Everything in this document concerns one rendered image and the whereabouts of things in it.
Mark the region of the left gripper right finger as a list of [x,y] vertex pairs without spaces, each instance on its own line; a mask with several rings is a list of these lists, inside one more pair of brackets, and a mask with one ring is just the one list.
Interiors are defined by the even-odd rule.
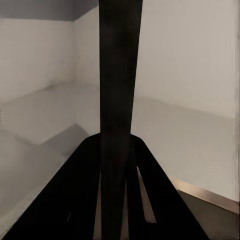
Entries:
[[[128,152],[129,240],[210,240],[145,142],[131,134]],[[145,220],[137,167],[156,222]]]

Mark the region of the poster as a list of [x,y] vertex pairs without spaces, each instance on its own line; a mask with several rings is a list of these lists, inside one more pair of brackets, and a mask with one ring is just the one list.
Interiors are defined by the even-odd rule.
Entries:
[[143,0],[99,0],[101,240],[121,240]]

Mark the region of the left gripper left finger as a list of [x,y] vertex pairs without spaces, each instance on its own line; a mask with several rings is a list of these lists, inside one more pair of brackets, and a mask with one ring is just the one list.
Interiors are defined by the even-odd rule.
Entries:
[[93,240],[101,133],[84,139],[0,240]]

